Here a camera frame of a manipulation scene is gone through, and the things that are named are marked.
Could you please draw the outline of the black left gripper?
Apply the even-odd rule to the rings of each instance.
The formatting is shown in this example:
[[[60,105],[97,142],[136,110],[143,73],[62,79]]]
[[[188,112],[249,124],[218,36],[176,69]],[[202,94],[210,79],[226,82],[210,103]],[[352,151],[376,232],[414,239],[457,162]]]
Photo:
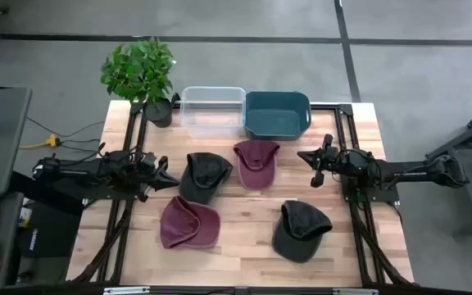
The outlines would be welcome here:
[[[137,161],[137,181],[138,193],[137,199],[140,202],[146,202],[148,199],[148,192],[151,188],[155,191],[162,189],[177,187],[180,184],[179,179],[167,173],[168,157],[163,156],[157,158],[154,166],[143,166]]]

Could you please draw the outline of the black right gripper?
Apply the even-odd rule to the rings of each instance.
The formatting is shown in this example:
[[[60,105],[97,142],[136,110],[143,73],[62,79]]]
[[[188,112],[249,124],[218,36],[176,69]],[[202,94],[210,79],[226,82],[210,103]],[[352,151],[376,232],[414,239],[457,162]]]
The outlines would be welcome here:
[[[323,185],[325,179],[324,170],[335,172],[338,169],[339,157],[336,162],[330,162],[325,159],[325,149],[328,146],[333,146],[333,139],[334,137],[331,134],[326,134],[321,147],[313,151],[297,152],[297,155],[315,172],[315,176],[311,179],[311,187],[313,188]]]

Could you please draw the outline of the black baseball cap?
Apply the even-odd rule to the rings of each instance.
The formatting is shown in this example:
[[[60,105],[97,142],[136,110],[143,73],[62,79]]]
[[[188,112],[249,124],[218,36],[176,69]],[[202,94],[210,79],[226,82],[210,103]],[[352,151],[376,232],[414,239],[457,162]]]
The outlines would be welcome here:
[[[211,152],[187,155],[179,195],[189,202],[208,205],[219,187],[230,177],[234,166],[224,157]]]
[[[283,258],[306,263],[332,229],[333,224],[324,212],[307,202],[287,200],[281,206],[271,245]]]

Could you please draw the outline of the maroon baseball cap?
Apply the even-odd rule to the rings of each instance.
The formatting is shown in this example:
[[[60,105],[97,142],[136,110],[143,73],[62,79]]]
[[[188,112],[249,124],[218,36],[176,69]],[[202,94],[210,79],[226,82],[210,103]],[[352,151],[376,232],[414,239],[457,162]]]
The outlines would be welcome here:
[[[238,160],[241,184],[251,190],[264,190],[275,181],[280,146],[274,141],[246,140],[233,146]]]
[[[220,216],[209,206],[173,197],[160,218],[160,239],[165,249],[212,248],[220,235]]]

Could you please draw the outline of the teal plastic bin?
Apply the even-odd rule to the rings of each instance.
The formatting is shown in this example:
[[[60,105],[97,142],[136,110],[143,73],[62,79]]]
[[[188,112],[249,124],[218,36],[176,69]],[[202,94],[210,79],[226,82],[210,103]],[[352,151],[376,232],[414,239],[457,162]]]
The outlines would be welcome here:
[[[244,127],[250,138],[295,141],[311,126],[311,104],[299,92],[247,93]]]

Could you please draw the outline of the clear plastic bin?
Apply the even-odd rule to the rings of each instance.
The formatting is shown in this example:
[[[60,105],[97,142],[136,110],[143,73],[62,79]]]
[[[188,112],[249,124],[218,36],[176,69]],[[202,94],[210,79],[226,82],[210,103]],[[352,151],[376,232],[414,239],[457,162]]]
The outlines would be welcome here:
[[[189,86],[181,94],[180,125],[193,138],[239,138],[245,100],[240,87]]]

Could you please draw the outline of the green plant in black pot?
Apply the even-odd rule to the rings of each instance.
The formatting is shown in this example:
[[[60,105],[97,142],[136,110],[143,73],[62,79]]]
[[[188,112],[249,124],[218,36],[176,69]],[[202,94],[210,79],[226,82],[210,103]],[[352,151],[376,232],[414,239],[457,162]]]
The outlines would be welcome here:
[[[159,39],[121,44],[102,63],[100,83],[108,94],[140,105],[146,120],[166,128],[178,100],[170,80],[174,64],[169,45]]]

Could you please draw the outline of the silver hinge plate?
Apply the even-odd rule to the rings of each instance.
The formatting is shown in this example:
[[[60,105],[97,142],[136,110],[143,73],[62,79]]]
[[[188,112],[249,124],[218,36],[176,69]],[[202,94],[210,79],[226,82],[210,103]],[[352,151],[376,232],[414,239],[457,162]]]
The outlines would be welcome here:
[[[379,295],[379,291],[369,288],[334,288],[332,295]]]
[[[102,295],[144,295],[150,292],[149,286],[114,287],[104,288]]]

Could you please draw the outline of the black bag with white logo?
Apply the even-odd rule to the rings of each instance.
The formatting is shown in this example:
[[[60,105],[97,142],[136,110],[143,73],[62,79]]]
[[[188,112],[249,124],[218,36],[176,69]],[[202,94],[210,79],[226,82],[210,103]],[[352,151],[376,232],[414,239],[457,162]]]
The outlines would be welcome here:
[[[24,257],[69,256],[79,228],[80,215],[73,215],[35,202],[29,206],[28,227],[19,235],[18,248]]]

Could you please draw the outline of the small yellow white box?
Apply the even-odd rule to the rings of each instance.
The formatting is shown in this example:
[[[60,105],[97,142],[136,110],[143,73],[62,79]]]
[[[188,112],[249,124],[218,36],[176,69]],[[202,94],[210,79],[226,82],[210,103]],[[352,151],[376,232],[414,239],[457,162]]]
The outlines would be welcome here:
[[[18,219],[18,226],[20,228],[28,228],[30,225],[30,218],[32,215],[32,210],[27,207],[22,207],[20,209],[20,216]]]

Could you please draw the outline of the black aluminium table frame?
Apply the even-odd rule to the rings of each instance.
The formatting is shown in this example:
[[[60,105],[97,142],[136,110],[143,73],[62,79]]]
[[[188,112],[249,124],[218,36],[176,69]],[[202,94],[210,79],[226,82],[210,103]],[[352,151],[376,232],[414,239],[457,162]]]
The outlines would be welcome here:
[[[221,217],[217,244],[207,250],[165,249],[160,241],[160,216],[177,188],[150,192],[146,202],[135,202],[123,266],[121,284],[334,287],[361,285],[352,232],[350,207],[342,195],[339,177],[325,172],[324,184],[312,188],[314,171],[297,156],[298,151],[318,148],[325,134],[334,145],[359,147],[385,158],[379,124],[372,103],[314,103],[311,127],[296,141],[280,141],[279,164],[274,184],[262,191],[245,189],[238,177],[233,145],[245,140],[225,134],[192,133],[173,114],[170,127],[147,124],[143,150],[168,156],[169,173],[179,178],[192,152],[212,152],[229,160],[234,171],[213,200]],[[271,246],[280,207],[287,200],[300,200],[322,210],[334,225],[325,234],[315,257],[298,264],[279,256]],[[111,211],[111,201],[102,200],[81,217],[66,278],[80,275],[102,246]],[[383,202],[371,205],[372,220],[380,247],[405,278],[414,281],[406,242],[397,212]]]

